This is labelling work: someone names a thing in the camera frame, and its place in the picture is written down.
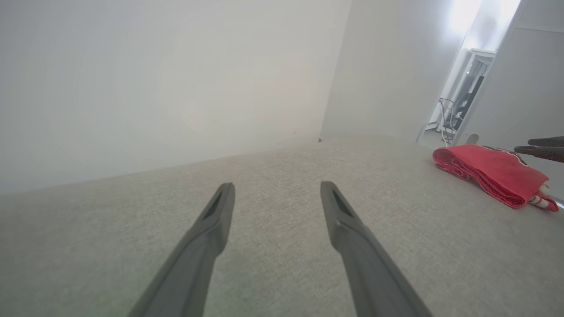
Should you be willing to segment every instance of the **red cloth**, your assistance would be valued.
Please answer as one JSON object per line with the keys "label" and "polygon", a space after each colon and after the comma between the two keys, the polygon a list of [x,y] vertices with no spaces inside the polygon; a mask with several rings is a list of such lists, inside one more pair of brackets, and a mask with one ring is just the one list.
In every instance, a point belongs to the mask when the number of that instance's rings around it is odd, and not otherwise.
{"label": "red cloth", "polygon": [[527,166],[515,152],[473,144],[440,148],[433,152],[437,167],[463,180],[474,179],[491,196],[509,207],[520,208],[533,195],[549,202],[546,210],[558,211],[558,206],[539,191],[548,177]]}

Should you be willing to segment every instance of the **red towel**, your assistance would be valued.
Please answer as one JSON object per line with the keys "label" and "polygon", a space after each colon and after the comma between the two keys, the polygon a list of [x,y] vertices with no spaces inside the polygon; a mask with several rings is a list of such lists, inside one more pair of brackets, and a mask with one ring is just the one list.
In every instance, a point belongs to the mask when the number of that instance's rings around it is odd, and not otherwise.
{"label": "red towel", "polygon": [[491,196],[512,208],[528,202],[553,212],[558,206],[548,196],[548,177],[529,167],[515,152],[466,144],[433,152],[437,167],[463,180],[474,179]]}

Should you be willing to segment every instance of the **white wall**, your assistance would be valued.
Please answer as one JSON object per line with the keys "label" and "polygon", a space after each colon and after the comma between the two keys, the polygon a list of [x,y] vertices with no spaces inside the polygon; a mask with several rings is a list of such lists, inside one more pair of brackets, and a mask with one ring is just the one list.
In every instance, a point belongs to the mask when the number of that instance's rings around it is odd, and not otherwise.
{"label": "white wall", "polygon": [[[470,49],[497,50],[503,36],[505,36],[507,32],[507,28],[509,27],[509,23],[515,14],[519,2],[520,0],[482,0],[474,21],[468,29],[461,49],[448,75],[443,92],[440,94],[442,98],[454,98],[452,90],[456,84],[458,73],[466,66],[465,62],[466,58],[470,56]],[[439,116],[440,110],[438,104],[429,122],[439,121]]]}
{"label": "white wall", "polygon": [[0,193],[317,141],[351,0],[0,5]]}
{"label": "white wall", "polygon": [[[455,142],[513,149],[529,139],[564,135],[564,2],[523,0]],[[564,198],[564,164],[524,155]]]}
{"label": "white wall", "polygon": [[415,141],[478,8],[468,3],[353,0],[321,137]]}

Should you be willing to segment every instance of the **gray carpet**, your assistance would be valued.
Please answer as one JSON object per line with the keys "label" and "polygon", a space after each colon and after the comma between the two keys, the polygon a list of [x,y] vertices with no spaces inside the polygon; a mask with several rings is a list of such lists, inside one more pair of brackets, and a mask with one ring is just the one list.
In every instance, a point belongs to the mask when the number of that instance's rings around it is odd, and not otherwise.
{"label": "gray carpet", "polygon": [[514,210],[394,138],[319,143],[0,197],[1,316],[123,316],[223,182],[206,316],[354,316],[335,182],[436,316],[564,315],[564,218]]}

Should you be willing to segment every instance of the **doorway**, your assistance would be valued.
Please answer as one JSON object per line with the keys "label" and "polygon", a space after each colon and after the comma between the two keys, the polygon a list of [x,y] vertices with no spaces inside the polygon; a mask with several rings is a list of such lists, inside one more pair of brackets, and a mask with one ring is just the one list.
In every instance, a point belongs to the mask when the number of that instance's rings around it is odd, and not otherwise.
{"label": "doorway", "polygon": [[418,142],[437,149],[453,139],[488,76],[520,0],[483,0]]}

